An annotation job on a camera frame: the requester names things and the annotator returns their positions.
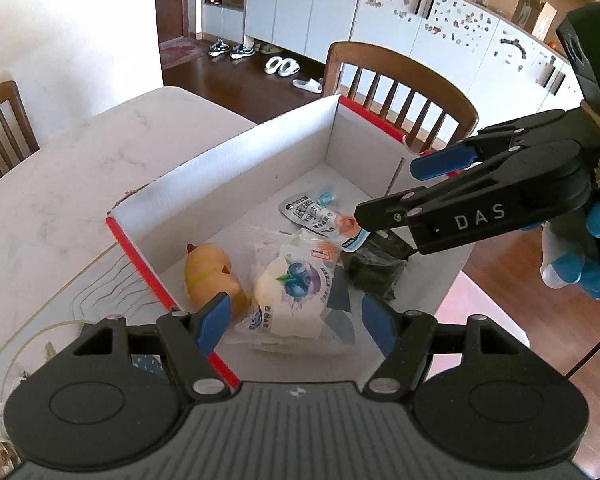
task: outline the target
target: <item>dining table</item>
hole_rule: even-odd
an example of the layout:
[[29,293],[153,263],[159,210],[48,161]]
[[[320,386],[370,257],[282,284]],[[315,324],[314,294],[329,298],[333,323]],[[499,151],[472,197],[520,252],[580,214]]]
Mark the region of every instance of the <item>dining table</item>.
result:
[[[107,212],[253,126],[183,89],[159,88],[74,126],[0,179],[0,406],[17,384],[14,364],[26,361],[22,349],[48,327],[109,314],[145,324],[165,313],[110,233]],[[464,274],[445,301],[441,322],[464,323],[467,313],[480,312],[528,344]]]

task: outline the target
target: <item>doormat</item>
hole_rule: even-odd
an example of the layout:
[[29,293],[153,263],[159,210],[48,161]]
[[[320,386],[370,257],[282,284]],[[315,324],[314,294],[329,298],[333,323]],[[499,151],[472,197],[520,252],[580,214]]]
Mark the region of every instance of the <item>doormat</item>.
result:
[[209,44],[193,38],[176,38],[160,44],[160,65],[163,70],[206,56]]

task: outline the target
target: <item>wooden floor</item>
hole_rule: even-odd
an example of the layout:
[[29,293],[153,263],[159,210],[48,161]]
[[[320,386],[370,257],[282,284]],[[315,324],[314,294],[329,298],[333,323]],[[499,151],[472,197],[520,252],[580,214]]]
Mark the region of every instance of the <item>wooden floor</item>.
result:
[[[267,121],[316,98],[291,78],[265,75],[267,57],[238,61],[208,57],[163,71],[164,84],[180,86],[255,123]],[[319,78],[323,66],[300,60],[299,78]],[[600,339],[600,301],[574,286],[547,288],[540,279],[541,231],[513,232],[476,244],[464,271],[527,333],[532,349],[561,373]],[[575,462],[600,477],[600,352],[573,377],[586,396],[590,423]]]

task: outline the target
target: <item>black sneaker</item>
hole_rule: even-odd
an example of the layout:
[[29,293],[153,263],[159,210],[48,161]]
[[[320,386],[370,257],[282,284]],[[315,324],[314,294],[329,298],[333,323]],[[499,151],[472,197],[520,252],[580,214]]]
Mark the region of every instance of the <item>black sneaker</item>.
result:
[[216,57],[220,56],[221,54],[225,54],[230,50],[231,47],[229,45],[227,45],[223,40],[218,40],[209,47],[209,55],[211,57]]
[[231,59],[241,59],[243,57],[253,56],[256,51],[250,46],[244,46],[244,44],[236,45],[231,49]]

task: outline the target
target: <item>wooden chair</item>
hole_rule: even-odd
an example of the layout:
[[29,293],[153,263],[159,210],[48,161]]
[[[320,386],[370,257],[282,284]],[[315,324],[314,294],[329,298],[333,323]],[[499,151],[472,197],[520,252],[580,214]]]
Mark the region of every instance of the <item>wooden chair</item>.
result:
[[[16,134],[14,134],[12,126],[10,126],[5,115],[6,112],[11,117],[11,113],[6,106],[7,102],[11,105],[14,122],[17,123],[20,129],[19,132],[16,131]],[[22,140],[18,142],[16,136],[20,136],[20,134],[22,134]],[[22,106],[16,82],[5,81],[0,83],[0,177],[39,149],[29,119],[27,119],[27,114]]]
[[[410,88],[409,95],[397,117],[395,120],[389,122],[392,122],[399,130],[405,131],[403,142],[414,152],[423,152],[434,147],[434,141],[447,115],[458,122],[458,127],[449,140],[448,145],[455,144],[469,136],[478,123],[478,112],[471,104],[471,101],[441,75],[402,54],[398,54],[382,46],[367,43],[339,41],[331,45],[327,57],[324,80],[322,82],[323,96],[333,95],[338,92],[343,63],[357,67],[356,75],[353,78],[348,94],[349,99],[352,100],[355,100],[356,93],[358,92],[358,85],[360,84],[363,69],[371,70],[371,72],[375,73],[363,104],[367,110],[372,109],[381,76],[385,76],[393,81],[391,89],[378,112],[378,116],[385,121],[389,121],[387,115],[390,114],[398,85],[402,84]],[[403,126],[416,94],[423,95],[426,98],[426,102],[415,123],[407,131]],[[427,117],[432,103],[439,106],[442,111],[431,132],[427,135],[426,140],[422,141],[418,139],[418,133],[422,128],[422,124]]]

